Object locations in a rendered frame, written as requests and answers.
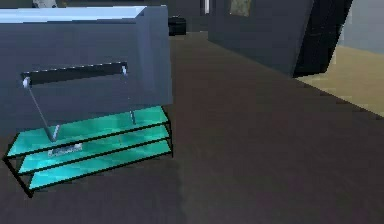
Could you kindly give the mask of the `grey television set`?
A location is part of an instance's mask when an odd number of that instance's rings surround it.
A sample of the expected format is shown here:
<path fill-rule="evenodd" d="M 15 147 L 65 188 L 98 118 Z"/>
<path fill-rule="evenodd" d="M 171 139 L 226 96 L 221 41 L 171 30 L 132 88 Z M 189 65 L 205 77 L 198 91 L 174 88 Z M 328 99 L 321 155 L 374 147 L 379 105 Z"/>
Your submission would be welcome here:
<path fill-rule="evenodd" d="M 0 136 L 173 101 L 168 9 L 0 9 Z"/>

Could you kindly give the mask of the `turquoise glass shelf stand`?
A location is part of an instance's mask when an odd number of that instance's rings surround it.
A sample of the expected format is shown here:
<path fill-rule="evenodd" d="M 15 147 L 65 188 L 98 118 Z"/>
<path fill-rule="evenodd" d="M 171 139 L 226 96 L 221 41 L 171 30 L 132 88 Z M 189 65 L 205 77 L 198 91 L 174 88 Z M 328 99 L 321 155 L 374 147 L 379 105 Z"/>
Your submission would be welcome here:
<path fill-rule="evenodd" d="M 48 150 L 82 143 L 82 150 Z M 18 133 L 3 156 L 28 196 L 41 189 L 172 154 L 171 120 L 162 106 Z"/>

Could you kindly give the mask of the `framed wall picture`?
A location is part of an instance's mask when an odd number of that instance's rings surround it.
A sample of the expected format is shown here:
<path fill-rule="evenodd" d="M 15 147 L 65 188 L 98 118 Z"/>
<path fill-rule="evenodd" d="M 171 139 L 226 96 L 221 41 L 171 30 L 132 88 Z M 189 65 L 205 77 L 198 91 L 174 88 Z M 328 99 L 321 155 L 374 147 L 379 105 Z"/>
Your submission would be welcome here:
<path fill-rule="evenodd" d="M 231 0 L 230 14 L 248 17 L 252 0 Z"/>

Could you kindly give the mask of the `small black box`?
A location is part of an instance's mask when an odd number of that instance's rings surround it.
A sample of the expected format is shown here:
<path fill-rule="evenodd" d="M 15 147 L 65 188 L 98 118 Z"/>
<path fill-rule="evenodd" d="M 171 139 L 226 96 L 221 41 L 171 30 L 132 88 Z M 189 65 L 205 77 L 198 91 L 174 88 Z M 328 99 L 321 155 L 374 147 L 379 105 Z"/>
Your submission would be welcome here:
<path fill-rule="evenodd" d="M 186 19 L 178 16 L 168 18 L 169 35 L 185 35 L 186 34 Z"/>

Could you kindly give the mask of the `black room door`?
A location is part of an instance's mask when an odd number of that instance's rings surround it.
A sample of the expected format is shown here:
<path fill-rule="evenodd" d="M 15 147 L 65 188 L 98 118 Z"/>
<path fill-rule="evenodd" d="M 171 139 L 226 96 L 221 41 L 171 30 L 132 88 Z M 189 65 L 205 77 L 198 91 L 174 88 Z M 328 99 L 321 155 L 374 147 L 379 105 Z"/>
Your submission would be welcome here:
<path fill-rule="evenodd" d="M 314 0 L 293 77 L 325 73 L 353 0 Z"/>

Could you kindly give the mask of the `small grey remote control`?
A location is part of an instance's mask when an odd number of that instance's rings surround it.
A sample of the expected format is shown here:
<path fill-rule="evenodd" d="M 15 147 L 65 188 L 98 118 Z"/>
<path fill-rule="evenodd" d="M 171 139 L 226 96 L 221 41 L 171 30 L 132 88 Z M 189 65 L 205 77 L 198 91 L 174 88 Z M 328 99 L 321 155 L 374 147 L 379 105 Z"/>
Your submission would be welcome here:
<path fill-rule="evenodd" d="M 77 143 L 74 145 L 50 149 L 50 150 L 48 150 L 47 154 L 48 154 L 48 156 L 52 157 L 52 156 L 59 156 L 59 155 L 75 152 L 78 150 L 82 150 L 82 143 Z"/>

